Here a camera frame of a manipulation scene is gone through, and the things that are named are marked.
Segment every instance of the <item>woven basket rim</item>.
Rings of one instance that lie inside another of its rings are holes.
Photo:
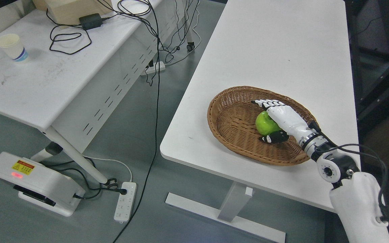
[[[291,106],[297,105],[299,109],[303,110],[304,114],[309,116],[312,120],[315,120],[313,115],[304,106],[302,106],[300,103],[296,102],[295,100],[293,100],[290,97],[287,97],[287,96],[284,96],[281,94],[277,94],[277,93],[272,92],[270,90],[260,89],[260,88],[256,88],[256,87],[252,87],[252,86],[235,86],[235,87],[225,89],[222,92],[218,93],[211,100],[210,105],[208,106],[207,120],[208,120],[208,126],[210,127],[210,130],[213,133],[213,136],[217,140],[219,140],[220,143],[222,143],[226,148],[230,149],[231,151],[236,152],[237,154],[245,155],[247,157],[250,157],[252,159],[255,159],[255,160],[263,162],[263,163],[273,164],[273,165],[281,165],[281,166],[293,166],[293,165],[300,164],[300,163],[303,163],[303,162],[309,160],[309,157],[306,155],[306,153],[304,151],[301,150],[301,148],[299,146],[298,146],[298,150],[299,150],[298,154],[292,160],[289,160],[289,161],[282,161],[282,160],[278,160],[275,158],[260,158],[259,155],[253,151],[247,151],[247,150],[242,151],[241,148],[239,148],[238,146],[236,146],[233,143],[230,143],[228,140],[226,140],[225,137],[223,137],[220,134],[220,132],[218,131],[218,129],[215,126],[216,121],[214,121],[212,119],[212,110],[213,110],[213,106],[215,105],[215,102],[217,102],[218,99],[221,98],[221,96],[227,95],[227,92],[242,92],[242,91],[244,91],[244,92],[246,92],[246,91],[267,92],[267,93],[277,95],[277,96],[285,99],[286,104],[291,105]],[[293,139],[292,142],[296,143],[295,138],[290,137],[290,139]]]

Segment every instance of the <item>blue label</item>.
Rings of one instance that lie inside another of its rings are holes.
[[[25,51],[25,47],[22,50],[22,53],[19,55],[19,57],[13,59],[13,61],[23,61],[26,58],[28,58],[28,52]]]

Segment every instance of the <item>cardboard box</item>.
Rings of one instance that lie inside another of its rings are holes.
[[[79,18],[90,14],[107,14],[112,10],[105,8],[97,0],[44,0],[49,15],[59,24],[77,25]],[[112,6],[111,0],[102,0]]]
[[[48,8],[46,6],[45,0],[32,0],[32,2],[34,3],[35,8],[38,10],[46,11],[46,9]]]

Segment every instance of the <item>wicker basket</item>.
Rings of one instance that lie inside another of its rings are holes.
[[[261,134],[256,130],[256,117],[263,111],[251,100],[279,100],[291,106],[309,122],[313,115],[301,104],[289,97],[269,90],[250,86],[237,86],[216,95],[208,107],[208,125],[214,135],[226,148],[263,163],[292,166],[307,161],[294,137],[284,143],[267,144],[261,142]]]

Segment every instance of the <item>white table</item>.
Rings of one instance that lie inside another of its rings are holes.
[[[282,167],[235,154],[213,137],[207,108],[216,94],[233,86],[268,89],[309,109],[336,144],[358,143],[349,53],[341,0],[229,1],[160,150],[168,160],[234,184],[221,210],[171,193],[166,203],[277,242],[284,242],[283,232],[233,219],[251,189],[334,212],[332,185],[321,179],[314,161]]]
[[[151,3],[159,36],[165,40],[182,20],[185,6],[182,0],[178,5],[161,0]],[[144,9],[145,5],[131,7]],[[155,26],[153,14],[146,18]],[[66,55],[49,51],[53,27],[45,12],[34,10],[0,34],[18,34],[31,59],[15,63],[0,50],[0,114],[37,128],[105,183],[106,178],[80,153],[156,54],[156,38],[140,21],[118,16],[88,30],[90,46]],[[72,32],[83,31],[67,28],[54,34]],[[83,34],[79,42],[56,43],[53,49],[75,51],[87,43]]]

